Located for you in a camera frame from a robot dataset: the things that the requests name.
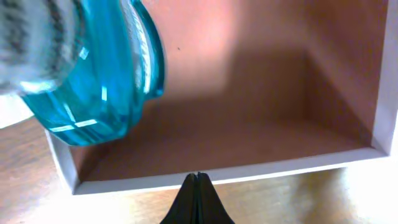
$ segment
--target blue glass bottle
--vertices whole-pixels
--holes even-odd
[[[122,138],[137,124],[144,102],[163,94],[165,61],[140,1],[73,2],[82,33],[76,63],[56,88],[22,99],[58,138],[88,146]]]

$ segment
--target glass bottle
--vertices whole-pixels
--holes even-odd
[[[22,99],[69,145],[122,138],[140,120],[144,102],[163,94],[165,60],[158,32],[141,1],[69,1],[76,59],[62,63],[62,51],[53,50],[51,57],[58,57],[50,66],[53,77],[23,83]],[[57,43],[60,16],[52,10],[50,41]]]

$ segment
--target cardboard box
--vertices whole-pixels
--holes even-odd
[[[398,109],[398,1],[156,1],[165,95],[121,140],[49,135],[72,194],[215,184],[388,157]]]

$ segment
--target wooden table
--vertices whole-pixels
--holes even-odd
[[[217,185],[236,223],[398,223],[398,163]],[[35,119],[0,130],[0,223],[158,223],[177,190],[71,197]]]

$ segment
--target brown cardboard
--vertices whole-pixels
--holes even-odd
[[[386,7],[382,0],[148,5],[167,53],[165,95],[146,104],[125,139],[101,152],[72,149],[80,178],[174,174],[370,146]]]

